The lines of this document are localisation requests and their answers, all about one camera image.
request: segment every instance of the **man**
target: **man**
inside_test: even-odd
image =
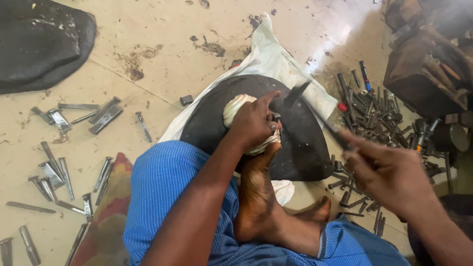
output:
[[[171,141],[136,160],[123,235],[130,265],[408,265],[344,215],[328,222],[327,197],[308,211],[285,213],[268,175],[279,143],[245,165],[237,188],[232,175],[243,153],[281,128],[269,110],[279,95],[245,103],[212,156]],[[473,265],[473,243],[447,216],[416,152],[340,134],[355,148],[344,157],[359,189],[404,217],[438,265]]]

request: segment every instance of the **stained floor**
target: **stained floor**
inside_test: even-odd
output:
[[[72,204],[82,206],[80,196],[92,191],[105,156],[121,151],[133,162],[158,141],[183,110],[181,96],[192,94],[195,98],[249,53],[251,34],[262,12],[271,15],[281,46],[334,97],[340,98],[336,73],[346,72],[349,80],[349,71],[359,70],[360,60],[365,61],[371,84],[377,88],[391,51],[391,30],[383,16],[386,1],[59,0],[95,16],[96,43],[87,62],[54,88],[0,96],[1,202],[18,201],[58,211],[35,213],[0,205],[0,239],[15,238],[15,264],[29,264],[18,227],[28,226],[43,265],[55,266],[64,264],[85,221],[77,213],[46,202],[28,182],[28,176],[40,175],[37,165],[47,160],[41,141],[50,144],[57,158],[66,157],[76,195]],[[113,96],[122,99],[124,113],[98,136],[88,132],[87,122],[61,135],[29,111],[33,106],[49,110],[57,103],[104,104]],[[137,111],[143,113],[152,144],[145,140],[137,123]],[[415,118],[403,112],[406,123]],[[64,111],[70,121],[87,113]],[[337,112],[331,120],[338,121]],[[330,153],[339,156],[340,150],[330,137],[327,143]],[[445,189],[444,177],[438,178],[440,190]],[[300,210],[329,195],[335,212],[342,191],[325,191],[333,182],[333,177],[314,183],[296,182],[296,192],[286,207]],[[57,195],[68,198],[66,189],[59,189]],[[383,238],[404,256],[412,257],[405,225],[392,213],[383,212],[387,217]],[[354,220],[372,231],[373,213],[365,214]]]

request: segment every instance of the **black rubber mat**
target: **black rubber mat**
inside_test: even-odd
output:
[[[281,115],[283,126],[282,150],[270,166],[272,180],[318,181],[333,173],[333,166],[322,129],[308,106],[297,99],[294,106],[283,104],[290,89],[281,82],[260,75],[229,78],[217,85],[198,103],[189,117],[181,140],[212,154],[228,129],[223,124],[223,108],[236,95],[248,94],[261,98],[266,92],[280,90],[282,95],[270,104],[273,112]],[[237,168],[250,157],[243,156]]]

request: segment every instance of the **white plastic sheet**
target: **white plastic sheet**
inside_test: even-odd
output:
[[[274,36],[269,15],[264,13],[262,19],[263,22],[261,25],[253,32],[251,53],[239,66],[227,71],[205,88],[194,102],[171,122],[166,132],[161,139],[159,139],[159,142],[179,140],[187,119],[189,119],[202,97],[221,81],[239,75],[263,75],[282,82],[288,88],[293,88],[295,85],[302,85],[307,80],[310,80],[311,84],[307,87],[302,96],[314,109],[319,111],[323,118],[328,119],[337,105],[337,100],[327,94],[322,85],[309,74],[305,73],[294,58],[281,47],[276,36]],[[294,194],[294,185],[288,180],[272,181],[272,183],[278,202],[284,205]]]

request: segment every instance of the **blue checked cloth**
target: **blue checked cloth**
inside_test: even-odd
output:
[[[131,203],[123,241],[130,265],[138,266],[174,202],[209,155],[181,141],[162,142],[141,155],[131,174]],[[385,240],[351,224],[344,215],[329,222],[319,239],[317,257],[270,244],[239,243],[232,221],[238,212],[238,188],[231,180],[220,211],[209,265],[409,265]]]

